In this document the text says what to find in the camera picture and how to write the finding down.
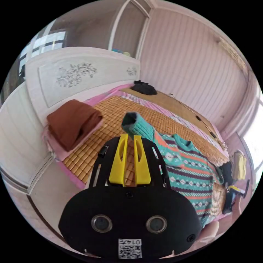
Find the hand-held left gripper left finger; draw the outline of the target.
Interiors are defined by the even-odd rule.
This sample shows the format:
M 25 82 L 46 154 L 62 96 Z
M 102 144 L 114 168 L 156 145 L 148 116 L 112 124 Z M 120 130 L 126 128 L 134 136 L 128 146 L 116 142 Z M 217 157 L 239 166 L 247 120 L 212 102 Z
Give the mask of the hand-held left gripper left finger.
M 110 184 L 125 186 L 128 134 L 118 137 L 118 143 L 109 175 Z

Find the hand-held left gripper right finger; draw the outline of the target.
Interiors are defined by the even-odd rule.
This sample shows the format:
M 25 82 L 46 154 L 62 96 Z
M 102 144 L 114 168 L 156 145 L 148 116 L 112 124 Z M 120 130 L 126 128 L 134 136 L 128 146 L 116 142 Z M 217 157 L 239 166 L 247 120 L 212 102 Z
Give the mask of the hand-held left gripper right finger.
M 139 135 L 133 137 L 134 141 L 134 176 L 135 185 L 149 185 L 151 176 L 148 167 L 147 157 L 144 150 L 142 138 Z

